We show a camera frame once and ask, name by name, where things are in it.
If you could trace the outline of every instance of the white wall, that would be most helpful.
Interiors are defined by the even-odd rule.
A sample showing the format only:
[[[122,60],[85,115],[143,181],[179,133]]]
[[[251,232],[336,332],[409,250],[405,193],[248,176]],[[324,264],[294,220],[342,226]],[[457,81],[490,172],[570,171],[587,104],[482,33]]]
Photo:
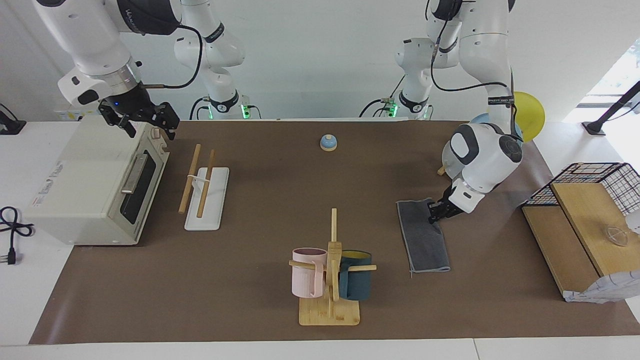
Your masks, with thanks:
[[[0,31],[9,35],[0,49],[0,101],[22,118],[54,119],[48,110],[61,99],[56,82],[70,68],[70,58],[46,32],[31,1],[4,2]],[[227,31],[247,50],[245,63],[230,69],[236,85],[268,118],[357,116],[370,100],[388,96],[402,76],[394,61],[402,40],[424,34],[424,0],[406,0],[400,7],[366,0],[215,3]],[[640,37],[635,4],[518,0],[509,39],[516,90],[538,97],[548,120],[562,120]],[[33,34],[34,45],[23,45],[20,24]],[[168,37],[122,35],[144,63],[146,83],[179,84],[190,77],[173,57],[181,31]],[[436,70],[435,76],[442,86],[474,83],[459,67]],[[205,95],[200,83],[150,91],[156,102],[170,101],[182,117]],[[434,89],[431,100],[434,119],[471,119],[486,110],[483,89],[453,94]]]

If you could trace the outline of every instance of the black wire rack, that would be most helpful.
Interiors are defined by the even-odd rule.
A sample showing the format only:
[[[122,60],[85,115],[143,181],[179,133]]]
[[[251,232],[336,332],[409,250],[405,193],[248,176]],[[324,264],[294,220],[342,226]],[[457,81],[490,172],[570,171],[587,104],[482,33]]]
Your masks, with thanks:
[[[628,163],[573,163],[522,206],[557,206],[551,184],[602,183],[622,215],[640,209],[640,176]]]

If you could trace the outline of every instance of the brown table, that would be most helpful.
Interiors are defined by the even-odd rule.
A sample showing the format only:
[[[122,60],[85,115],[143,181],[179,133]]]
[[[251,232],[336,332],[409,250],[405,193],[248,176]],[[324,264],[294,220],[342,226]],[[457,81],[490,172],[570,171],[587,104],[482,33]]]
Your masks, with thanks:
[[[518,209],[550,179],[532,143],[473,214],[441,221],[452,270],[410,278],[395,202],[442,194],[436,170],[458,124],[183,122],[140,244],[76,247],[31,343],[640,334],[626,303],[558,293]],[[335,152],[320,149],[325,133]],[[187,232],[177,213],[198,142],[230,168],[219,231]],[[379,270],[359,326],[301,327],[287,261],[326,246],[332,207],[339,240]]]

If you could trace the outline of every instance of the yellow plate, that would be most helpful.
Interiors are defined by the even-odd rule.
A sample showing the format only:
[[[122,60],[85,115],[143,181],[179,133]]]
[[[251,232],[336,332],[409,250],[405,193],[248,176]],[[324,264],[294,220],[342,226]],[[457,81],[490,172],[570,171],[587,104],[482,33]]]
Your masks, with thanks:
[[[533,140],[545,125],[545,109],[533,95],[516,91],[514,93],[516,108],[516,123],[522,130],[524,142]]]

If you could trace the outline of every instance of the mug handle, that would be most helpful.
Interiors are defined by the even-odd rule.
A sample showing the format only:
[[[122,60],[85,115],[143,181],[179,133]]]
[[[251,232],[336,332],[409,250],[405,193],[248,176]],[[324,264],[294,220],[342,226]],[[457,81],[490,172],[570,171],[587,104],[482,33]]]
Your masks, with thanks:
[[[316,274],[314,276],[314,290],[311,293],[312,297],[319,297],[324,291],[324,265],[319,262],[313,260],[312,263],[316,266]]]
[[[340,297],[346,299],[349,290],[349,264],[340,264],[340,280],[339,280],[339,293]]]

